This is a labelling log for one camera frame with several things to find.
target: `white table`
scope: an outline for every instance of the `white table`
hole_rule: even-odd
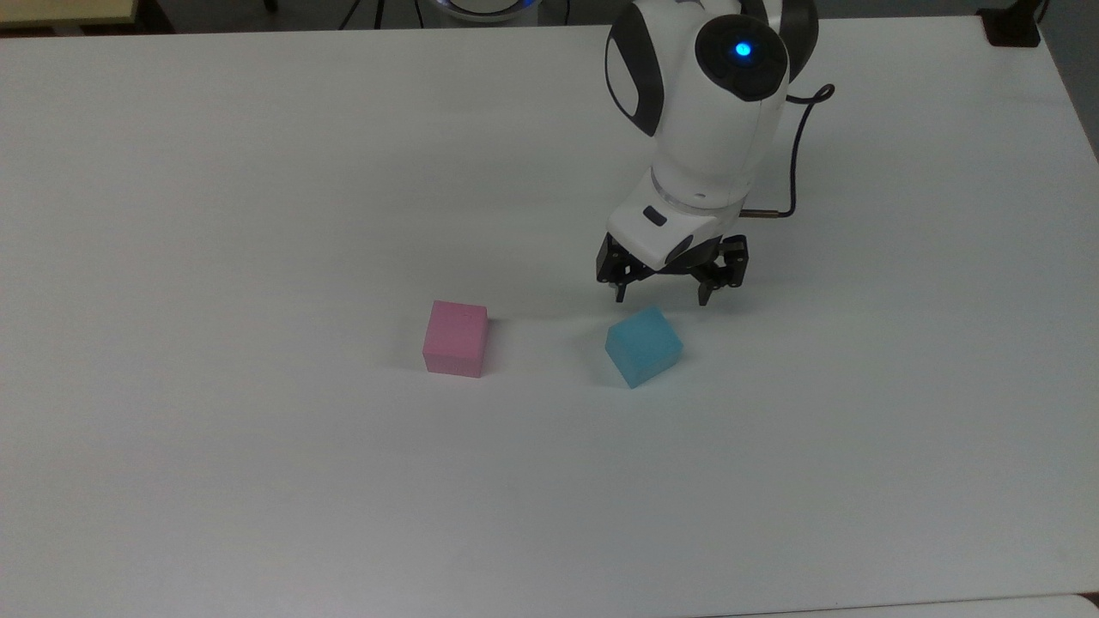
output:
[[[687,617],[1099,587],[1099,168],[1044,47],[821,24],[800,208],[593,280],[604,27],[0,41],[0,613]],[[797,110],[751,198],[780,208]],[[424,372],[431,300],[486,377]],[[607,327],[659,305],[635,390]]]

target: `block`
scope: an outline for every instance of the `block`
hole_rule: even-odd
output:
[[[423,339],[423,361],[432,373],[480,377],[487,340],[488,309],[436,300]]]
[[[682,342],[656,307],[607,330],[607,354],[630,388],[675,365],[682,351]]]

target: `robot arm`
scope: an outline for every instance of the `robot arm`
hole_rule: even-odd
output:
[[[722,239],[815,38],[811,0],[636,0],[615,21],[608,88],[657,141],[600,251],[597,277],[618,288],[620,301],[625,285],[657,273],[695,276],[702,305],[713,289],[740,285],[746,243]],[[713,264],[719,257],[725,266]]]

